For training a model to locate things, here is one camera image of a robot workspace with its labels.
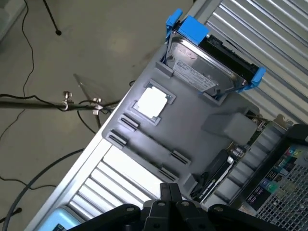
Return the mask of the open PC case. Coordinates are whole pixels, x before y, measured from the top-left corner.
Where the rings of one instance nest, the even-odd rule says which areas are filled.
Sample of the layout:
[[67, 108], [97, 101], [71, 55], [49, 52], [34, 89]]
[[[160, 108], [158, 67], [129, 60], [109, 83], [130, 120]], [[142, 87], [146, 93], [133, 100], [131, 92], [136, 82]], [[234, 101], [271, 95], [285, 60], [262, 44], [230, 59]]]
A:
[[286, 231], [308, 231], [308, 125], [294, 125], [230, 204]]

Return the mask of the black stand pole with clamps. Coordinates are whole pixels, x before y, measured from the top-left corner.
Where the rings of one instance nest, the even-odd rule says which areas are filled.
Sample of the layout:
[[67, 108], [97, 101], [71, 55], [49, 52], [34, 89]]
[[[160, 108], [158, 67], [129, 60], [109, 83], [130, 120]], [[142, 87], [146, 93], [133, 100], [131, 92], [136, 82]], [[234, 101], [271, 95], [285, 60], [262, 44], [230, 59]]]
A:
[[49, 102], [39, 98], [36, 95], [15, 96], [10, 94], [0, 94], [0, 108], [12, 109], [54, 109], [61, 112], [70, 111], [92, 111], [95, 115], [102, 112], [103, 114], [111, 113], [120, 100], [110, 103], [104, 103], [100, 98], [85, 99], [79, 103], [71, 100], [72, 94], [64, 92], [64, 99], [58, 103]]

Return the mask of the clear acrylic plate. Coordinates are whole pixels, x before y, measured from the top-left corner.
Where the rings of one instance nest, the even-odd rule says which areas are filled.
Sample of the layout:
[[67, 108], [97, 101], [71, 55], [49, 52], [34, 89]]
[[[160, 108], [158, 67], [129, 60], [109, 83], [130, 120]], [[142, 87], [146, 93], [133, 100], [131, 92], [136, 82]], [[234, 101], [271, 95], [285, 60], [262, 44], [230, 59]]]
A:
[[121, 99], [117, 97], [116, 93], [103, 83], [75, 73], [73, 77], [87, 100], [98, 101], [101, 105], [107, 106], [120, 102]]

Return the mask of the black tripod leg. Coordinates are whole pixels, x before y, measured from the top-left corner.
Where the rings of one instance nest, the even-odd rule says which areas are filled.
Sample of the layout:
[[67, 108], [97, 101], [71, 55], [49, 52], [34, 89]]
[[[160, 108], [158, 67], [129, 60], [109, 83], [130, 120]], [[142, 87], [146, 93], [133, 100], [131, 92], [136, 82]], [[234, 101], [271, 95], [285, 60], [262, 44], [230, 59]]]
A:
[[50, 8], [49, 8], [49, 6], [48, 6], [47, 1], [46, 1], [46, 0], [42, 0], [42, 1], [43, 1], [43, 4], [44, 4], [44, 6], [45, 6], [45, 8], [46, 8], [46, 10], [47, 10], [47, 12], [48, 12], [48, 15], [49, 15], [51, 21], [52, 21], [52, 24], [53, 24], [53, 26], [54, 26], [54, 28], [55, 28], [55, 33], [56, 33], [56, 35], [60, 36], [60, 35], [62, 34], [62, 32], [61, 32], [61, 30], [58, 28], [58, 26], [57, 26], [57, 24], [56, 24], [56, 21], [55, 21], [53, 15], [52, 15], [52, 12], [51, 12], [51, 10], [50, 10]]

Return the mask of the hard disk with blue bracket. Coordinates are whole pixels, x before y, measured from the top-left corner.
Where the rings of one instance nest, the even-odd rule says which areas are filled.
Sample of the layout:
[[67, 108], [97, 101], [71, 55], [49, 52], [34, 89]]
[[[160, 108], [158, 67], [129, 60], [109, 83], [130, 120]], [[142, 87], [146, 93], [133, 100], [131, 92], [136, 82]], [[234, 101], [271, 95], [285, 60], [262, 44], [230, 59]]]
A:
[[192, 16], [178, 8], [166, 20], [167, 49], [161, 61], [175, 76], [215, 100], [259, 86], [266, 70], [224, 46]]

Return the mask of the silver CPU chip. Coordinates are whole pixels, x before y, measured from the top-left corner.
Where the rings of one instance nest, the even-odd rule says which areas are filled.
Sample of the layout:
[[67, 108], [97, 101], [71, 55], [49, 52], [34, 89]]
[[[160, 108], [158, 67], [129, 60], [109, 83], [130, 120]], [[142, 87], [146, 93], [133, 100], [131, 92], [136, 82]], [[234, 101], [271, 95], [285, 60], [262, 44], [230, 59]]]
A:
[[156, 87], [147, 88], [136, 103], [136, 110], [152, 119], [158, 117], [168, 99], [166, 94]]

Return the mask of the light blue plastic device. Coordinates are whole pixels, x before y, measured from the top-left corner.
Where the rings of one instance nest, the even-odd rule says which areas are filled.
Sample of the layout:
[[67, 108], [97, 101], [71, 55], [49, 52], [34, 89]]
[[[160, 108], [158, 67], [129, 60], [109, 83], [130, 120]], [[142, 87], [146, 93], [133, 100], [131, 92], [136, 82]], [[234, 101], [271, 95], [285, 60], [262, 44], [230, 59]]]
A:
[[80, 219], [66, 208], [56, 209], [46, 222], [45, 231], [67, 231], [81, 224]]

